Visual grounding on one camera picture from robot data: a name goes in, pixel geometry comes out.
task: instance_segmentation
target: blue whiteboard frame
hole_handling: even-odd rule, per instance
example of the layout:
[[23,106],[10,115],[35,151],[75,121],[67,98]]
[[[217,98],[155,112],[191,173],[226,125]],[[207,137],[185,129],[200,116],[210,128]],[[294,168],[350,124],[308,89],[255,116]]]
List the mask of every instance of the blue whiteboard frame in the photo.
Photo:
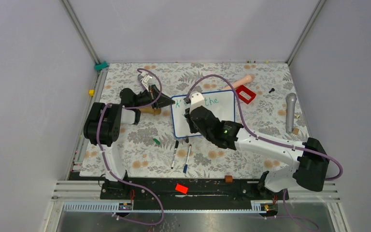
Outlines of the blue whiteboard frame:
[[[217,90],[217,91],[211,91],[211,92],[203,92],[201,94],[206,94],[206,93],[218,93],[218,92],[228,92],[228,91],[231,91],[232,90]],[[233,92],[232,95],[234,95],[234,122],[235,122],[235,93]],[[187,94],[183,94],[183,95],[175,95],[175,96],[172,96],[171,99],[173,98],[177,98],[177,97],[185,97],[187,96]],[[174,126],[174,116],[173,116],[173,112],[172,112],[172,107],[170,106],[170,109],[171,109],[171,121],[172,121],[172,124],[173,124],[173,135],[174,137],[176,137],[177,139],[183,139],[185,137],[177,137],[175,136],[175,126]],[[191,136],[188,136],[189,138],[190,137],[196,137],[196,136],[202,136],[201,134],[198,134],[198,135],[191,135]]]

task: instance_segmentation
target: green clip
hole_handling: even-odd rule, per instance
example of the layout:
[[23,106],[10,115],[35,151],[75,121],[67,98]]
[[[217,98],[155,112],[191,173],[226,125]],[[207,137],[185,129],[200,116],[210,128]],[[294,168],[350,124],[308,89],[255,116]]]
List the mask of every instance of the green clip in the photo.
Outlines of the green clip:
[[154,142],[156,142],[156,144],[160,145],[160,141],[157,140],[157,139],[153,139]]
[[106,68],[107,66],[109,66],[109,65],[107,64],[106,61],[104,61],[104,62],[101,63],[101,64],[95,65],[95,70],[96,70],[96,71],[100,71],[100,70]]

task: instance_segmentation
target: red tag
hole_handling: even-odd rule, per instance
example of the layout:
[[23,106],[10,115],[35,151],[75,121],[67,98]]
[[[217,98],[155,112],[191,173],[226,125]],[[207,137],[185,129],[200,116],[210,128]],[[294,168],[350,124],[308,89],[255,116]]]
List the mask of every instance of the red tag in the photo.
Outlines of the red tag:
[[175,190],[179,191],[180,193],[187,194],[188,188],[180,184],[177,184],[177,186],[175,187]]
[[240,98],[241,101],[245,102],[246,104],[252,102],[252,100],[256,96],[254,92],[252,92],[249,88],[245,86],[239,86],[235,91],[238,94],[238,98]]

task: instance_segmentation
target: silver microphone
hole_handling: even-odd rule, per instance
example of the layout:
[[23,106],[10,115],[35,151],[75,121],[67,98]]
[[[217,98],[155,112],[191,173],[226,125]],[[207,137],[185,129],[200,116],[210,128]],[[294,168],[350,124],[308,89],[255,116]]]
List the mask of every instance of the silver microphone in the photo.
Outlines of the silver microphone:
[[294,114],[295,114],[295,103],[297,102],[297,95],[290,93],[286,96],[286,132],[292,133],[294,129]]

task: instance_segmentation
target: teal clip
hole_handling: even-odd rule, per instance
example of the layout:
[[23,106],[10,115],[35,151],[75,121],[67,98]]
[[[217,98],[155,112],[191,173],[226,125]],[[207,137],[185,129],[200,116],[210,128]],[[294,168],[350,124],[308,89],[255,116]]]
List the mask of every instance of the teal clip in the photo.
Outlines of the teal clip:
[[106,61],[104,61],[104,62],[101,63],[101,64],[95,65],[95,70],[96,70],[96,71],[100,71],[100,70],[106,68],[107,66],[109,66],[109,65],[107,64]]

